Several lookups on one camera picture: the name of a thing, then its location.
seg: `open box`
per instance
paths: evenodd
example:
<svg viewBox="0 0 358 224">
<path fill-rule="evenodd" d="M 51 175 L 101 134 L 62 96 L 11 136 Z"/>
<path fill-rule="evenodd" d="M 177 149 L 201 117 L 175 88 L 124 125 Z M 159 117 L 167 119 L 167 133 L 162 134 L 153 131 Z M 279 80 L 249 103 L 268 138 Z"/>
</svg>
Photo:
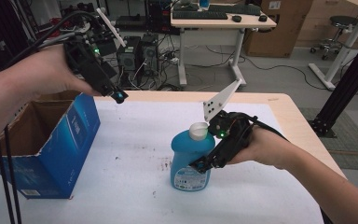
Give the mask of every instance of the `open box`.
<svg viewBox="0 0 358 224">
<path fill-rule="evenodd" d="M 70 198 L 99 126 L 95 102 L 83 93 L 27 104 L 8 126 L 18 191 L 28 199 Z M 9 176 L 5 137 L 0 140 Z"/>
</svg>

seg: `white table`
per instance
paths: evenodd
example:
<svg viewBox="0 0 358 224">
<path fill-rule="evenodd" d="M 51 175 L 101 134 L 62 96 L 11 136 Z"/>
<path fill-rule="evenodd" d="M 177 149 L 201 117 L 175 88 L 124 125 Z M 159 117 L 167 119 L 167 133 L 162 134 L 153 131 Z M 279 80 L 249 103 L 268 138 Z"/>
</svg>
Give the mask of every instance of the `white table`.
<svg viewBox="0 0 358 224">
<path fill-rule="evenodd" d="M 170 142 L 203 120 L 202 102 L 215 93 L 128 94 L 122 105 L 96 97 L 101 127 L 73 198 L 26 200 L 20 195 L 23 223 L 323 223 L 318 204 L 295 178 L 252 161 L 213 169 L 202 191 L 172 188 Z M 235 93 L 225 110 L 257 115 L 343 175 L 287 95 Z M 3 193 L 0 223 L 8 223 Z"/>
<path fill-rule="evenodd" d="M 246 81 L 238 67 L 243 36 L 246 28 L 275 27 L 276 23 L 270 18 L 262 22 L 258 16 L 241 15 L 241 22 L 232 20 L 234 14 L 227 14 L 228 20 L 177 20 L 172 18 L 171 25 L 180 28 L 180 58 L 178 63 L 179 83 L 186 86 L 185 71 L 185 44 L 191 45 L 235 45 L 233 58 L 229 65 L 237 79 L 242 79 L 241 86 L 246 85 Z M 187 30 L 186 28 L 199 28 L 199 30 Z"/>
<path fill-rule="evenodd" d="M 346 0 L 346 1 L 358 6 L 358 0 Z M 316 66 L 315 63 L 309 63 L 310 69 L 322 81 L 322 83 L 325 85 L 325 87 L 328 90 L 333 91 L 336 88 L 336 86 L 331 82 L 331 80 L 336 75 L 336 72 L 338 71 L 339 67 L 347 58 L 348 54 L 350 53 L 351 47 L 353 43 L 356 41 L 357 37 L 358 37 L 358 23 L 353 29 L 351 35 L 348 37 L 345 44 L 342 46 L 338 56 L 333 61 L 326 75 L 318 68 L 318 66 Z"/>
</svg>

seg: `hand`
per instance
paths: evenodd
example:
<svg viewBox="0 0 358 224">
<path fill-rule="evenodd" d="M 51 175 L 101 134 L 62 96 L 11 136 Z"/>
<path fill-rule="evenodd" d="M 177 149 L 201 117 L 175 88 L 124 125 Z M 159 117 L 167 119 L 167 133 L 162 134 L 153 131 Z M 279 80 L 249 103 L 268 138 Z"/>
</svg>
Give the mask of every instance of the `hand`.
<svg viewBox="0 0 358 224">
<path fill-rule="evenodd" d="M 8 68 L 16 84 L 30 99 L 41 94 L 61 91 L 82 91 L 88 95 L 100 95 L 87 82 L 80 80 L 69 70 L 64 57 L 63 46 L 51 46 L 42 49 L 28 58 Z"/>
<path fill-rule="evenodd" d="M 257 161 L 284 169 L 285 165 L 290 162 L 291 153 L 295 147 L 276 133 L 255 126 L 250 145 L 241 150 L 228 164 Z"/>
</svg>

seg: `computer case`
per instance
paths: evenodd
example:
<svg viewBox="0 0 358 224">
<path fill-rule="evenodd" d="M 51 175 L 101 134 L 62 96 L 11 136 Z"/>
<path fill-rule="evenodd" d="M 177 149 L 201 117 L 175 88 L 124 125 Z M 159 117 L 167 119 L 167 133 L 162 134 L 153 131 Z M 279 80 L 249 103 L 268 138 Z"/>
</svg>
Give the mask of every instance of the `computer case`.
<svg viewBox="0 0 358 224">
<path fill-rule="evenodd" d="M 158 72 L 158 34 L 144 34 L 141 39 L 145 76 L 153 76 Z"/>
<path fill-rule="evenodd" d="M 127 35 L 123 40 L 126 42 L 126 47 L 120 45 L 117 50 L 118 66 L 122 66 L 124 71 L 136 71 L 142 64 L 141 37 Z"/>
<path fill-rule="evenodd" d="M 179 35 L 171 26 L 171 0 L 145 0 L 147 30 L 153 33 Z"/>
</svg>

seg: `blue bottle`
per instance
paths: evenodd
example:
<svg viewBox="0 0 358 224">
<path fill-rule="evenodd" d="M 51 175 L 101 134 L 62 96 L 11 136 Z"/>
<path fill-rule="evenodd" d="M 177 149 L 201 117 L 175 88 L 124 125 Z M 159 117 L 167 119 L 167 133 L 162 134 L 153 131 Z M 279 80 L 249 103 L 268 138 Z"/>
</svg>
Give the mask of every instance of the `blue bottle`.
<svg viewBox="0 0 358 224">
<path fill-rule="evenodd" d="M 175 189 L 197 191 L 208 185 L 211 170 L 200 174 L 189 166 L 192 161 L 208 155 L 214 148 L 214 138 L 208 133 L 208 124 L 194 123 L 189 130 L 177 134 L 172 142 L 174 151 L 171 166 L 171 184 Z"/>
<path fill-rule="evenodd" d="M 209 7 L 209 0 L 200 0 L 200 8 L 208 9 Z"/>
</svg>

